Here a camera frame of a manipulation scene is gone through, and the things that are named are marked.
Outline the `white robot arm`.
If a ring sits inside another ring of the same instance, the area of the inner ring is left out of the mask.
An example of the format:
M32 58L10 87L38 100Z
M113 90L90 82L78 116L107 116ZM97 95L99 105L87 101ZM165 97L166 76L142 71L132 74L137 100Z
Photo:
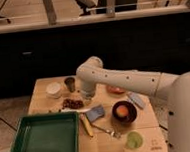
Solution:
M97 83L168 100L168 151L190 152L190 71L179 74L104 69L102 60L90 57L79 65L81 96L95 96Z

